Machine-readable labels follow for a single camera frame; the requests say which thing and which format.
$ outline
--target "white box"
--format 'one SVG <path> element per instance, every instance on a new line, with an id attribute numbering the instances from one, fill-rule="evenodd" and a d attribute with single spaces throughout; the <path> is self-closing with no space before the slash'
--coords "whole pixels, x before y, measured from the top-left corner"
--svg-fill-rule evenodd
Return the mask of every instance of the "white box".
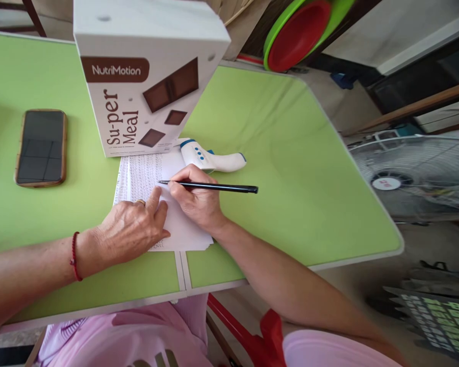
<path id="1" fill-rule="evenodd" d="M 107 157 L 169 151 L 231 42 L 181 0 L 75 0 L 73 33 Z"/>

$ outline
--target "pink shirt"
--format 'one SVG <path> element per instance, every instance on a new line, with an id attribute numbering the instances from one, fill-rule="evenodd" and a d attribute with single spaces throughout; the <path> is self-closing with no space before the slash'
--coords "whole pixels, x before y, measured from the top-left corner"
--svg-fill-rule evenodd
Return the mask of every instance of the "pink shirt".
<path id="1" fill-rule="evenodd" d="M 204 342 L 163 304 L 88 318 L 59 342 L 53 336 L 41 347 L 48 366 L 212 366 Z M 363 344 L 322 331 L 292 332 L 283 350 L 288 367 L 401 367 Z"/>

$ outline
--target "red bracelet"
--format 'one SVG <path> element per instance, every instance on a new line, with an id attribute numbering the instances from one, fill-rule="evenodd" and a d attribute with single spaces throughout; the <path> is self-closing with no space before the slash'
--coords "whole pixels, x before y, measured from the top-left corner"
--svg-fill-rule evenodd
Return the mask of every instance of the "red bracelet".
<path id="1" fill-rule="evenodd" d="M 73 266 L 73 270 L 75 271 L 75 279 L 77 281 L 82 281 L 83 279 L 78 275 L 78 269 L 77 269 L 77 253 L 75 251 L 76 245 L 77 245 L 77 235 L 80 232 L 75 232 L 73 234 L 73 241 L 71 241 L 71 253 L 73 254 L 73 258 L 70 260 L 70 265 Z"/>

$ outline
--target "chocolate piece image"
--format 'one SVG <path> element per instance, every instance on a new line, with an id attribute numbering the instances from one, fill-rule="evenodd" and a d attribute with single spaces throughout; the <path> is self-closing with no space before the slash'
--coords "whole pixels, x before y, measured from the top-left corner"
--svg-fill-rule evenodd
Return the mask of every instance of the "chocolate piece image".
<path id="1" fill-rule="evenodd" d="M 143 97 L 149 106 L 151 112 L 156 112 L 171 103 L 170 94 L 168 91 L 167 79 L 156 83 L 150 89 L 143 93 Z"/>
<path id="2" fill-rule="evenodd" d="M 171 110 L 170 113 L 168 114 L 167 119 L 165 120 L 165 124 L 180 125 L 182 121 L 184 120 L 185 115 L 187 115 L 187 112 Z"/>
<path id="3" fill-rule="evenodd" d="M 149 146 L 150 148 L 153 148 L 160 141 L 160 139 L 164 136 L 165 136 L 165 133 L 162 133 L 155 129 L 150 129 L 146 133 L 146 135 L 143 138 L 141 138 L 138 144 L 146 145 L 146 146 Z"/>
<path id="4" fill-rule="evenodd" d="M 197 58 L 182 66 L 168 79 L 173 101 L 197 90 L 199 88 Z"/>
<path id="5" fill-rule="evenodd" d="M 199 89 L 197 58 L 143 92 L 152 113 Z"/>

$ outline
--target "black pen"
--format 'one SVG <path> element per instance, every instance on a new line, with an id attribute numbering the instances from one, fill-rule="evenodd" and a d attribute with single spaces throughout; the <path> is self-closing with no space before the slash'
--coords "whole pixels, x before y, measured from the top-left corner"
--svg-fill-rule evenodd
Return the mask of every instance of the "black pen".
<path id="1" fill-rule="evenodd" d="M 158 181 L 160 184 L 167 185 L 170 181 Z M 197 189 L 208 189 L 208 190 L 219 190 L 219 191 L 232 191 L 242 193 L 254 193 L 259 191 L 257 186 L 246 186 L 246 185 L 222 185 L 218 183 L 204 183 L 204 182 L 185 182 L 175 181 L 180 183 L 183 187 L 197 188 Z"/>

